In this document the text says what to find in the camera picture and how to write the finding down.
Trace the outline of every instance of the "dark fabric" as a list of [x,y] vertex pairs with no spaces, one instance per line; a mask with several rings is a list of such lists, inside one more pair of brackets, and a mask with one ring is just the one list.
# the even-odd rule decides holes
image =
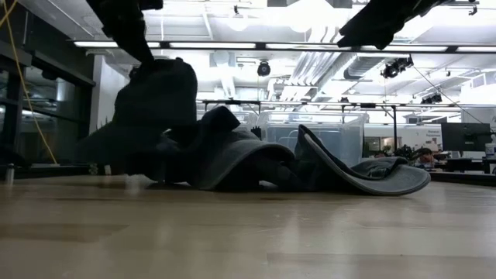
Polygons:
[[118,93],[112,122],[77,145],[79,158],[207,191],[261,190],[266,181],[279,191],[405,195],[429,182],[399,158],[348,167],[305,126],[293,152],[240,127],[224,106],[196,121],[196,87],[181,59],[142,65]]
[[371,160],[349,168],[334,157],[307,127],[298,130],[292,170],[313,191],[361,191],[398,196],[416,192],[430,182],[426,171],[407,166],[399,158]]
[[113,164],[155,153],[162,132],[195,125],[197,87],[195,71],[181,59],[142,65],[117,94],[112,121],[77,144],[76,158]]
[[351,170],[364,177],[384,178],[401,164],[408,164],[408,161],[401,157],[378,158],[357,164]]

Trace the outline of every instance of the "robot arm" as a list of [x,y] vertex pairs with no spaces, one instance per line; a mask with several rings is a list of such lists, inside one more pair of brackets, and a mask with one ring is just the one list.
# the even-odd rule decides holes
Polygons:
[[[438,5],[450,5],[455,0],[370,0],[339,33],[343,38],[339,47],[375,46],[383,50],[393,40],[394,34],[416,16],[426,15]],[[472,5],[476,1],[468,0]]]
[[103,33],[140,62],[153,62],[142,11],[162,9],[162,0],[86,0],[102,21]]

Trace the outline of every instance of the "camera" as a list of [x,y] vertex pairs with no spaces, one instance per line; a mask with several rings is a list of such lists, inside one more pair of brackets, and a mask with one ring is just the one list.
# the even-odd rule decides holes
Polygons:
[[269,62],[267,61],[261,61],[260,65],[258,66],[257,70],[258,76],[259,77],[266,77],[270,74],[270,66]]

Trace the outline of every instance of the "yellow cable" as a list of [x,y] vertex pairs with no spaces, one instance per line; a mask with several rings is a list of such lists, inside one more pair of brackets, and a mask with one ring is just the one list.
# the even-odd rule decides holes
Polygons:
[[5,15],[3,16],[2,20],[0,20],[0,27],[2,27],[5,20],[9,18],[10,13],[14,10],[18,0],[14,0],[14,2],[12,3],[12,6],[10,7],[10,9],[8,11],[7,11],[7,2],[6,1],[7,0],[3,1],[3,5],[5,6]]
[[[17,4],[17,0],[15,0],[12,3],[12,6],[10,7],[10,10],[9,10],[10,12],[14,9],[16,4]],[[5,17],[4,18],[6,18],[7,27],[9,28],[10,43],[12,44],[12,51],[14,52],[15,64],[17,65],[17,71],[19,72],[19,77],[21,79],[22,90],[24,91],[24,95],[26,96],[26,99],[28,101],[29,109],[31,110],[31,113],[33,114],[34,123],[36,125],[36,128],[38,129],[38,133],[41,136],[41,140],[43,141],[43,144],[47,148],[48,153],[52,157],[53,163],[58,164],[57,160],[55,159],[55,156],[53,155],[53,152],[52,152],[50,146],[47,143],[47,140],[45,139],[45,136],[43,135],[43,132],[41,131],[40,124],[38,124],[38,120],[36,119],[36,116],[34,114],[33,105],[31,105],[31,98],[29,98],[28,88],[26,87],[26,83],[24,82],[24,76],[22,75],[22,69],[21,69],[21,65],[19,63],[19,57],[17,56],[17,49],[16,49],[16,44],[14,42],[14,35],[12,33],[12,27],[10,26],[10,20],[9,20],[9,13],[10,12],[7,10],[7,5],[5,3],[3,5],[3,8],[5,10]],[[2,26],[3,22],[4,22],[4,19],[2,19],[2,21],[0,22],[0,27]]]

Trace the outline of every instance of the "glass wall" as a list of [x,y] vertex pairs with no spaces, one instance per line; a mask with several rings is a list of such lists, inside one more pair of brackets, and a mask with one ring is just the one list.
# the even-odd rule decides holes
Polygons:
[[[46,143],[59,164],[74,162],[74,146],[79,138],[79,127],[75,122],[35,113],[36,120]],[[31,111],[22,111],[19,152],[29,161],[52,164],[53,160],[36,128]]]
[[36,67],[24,69],[28,98],[19,76],[0,72],[0,133],[2,143],[36,165],[74,164],[75,145],[87,136],[91,89],[81,88]]

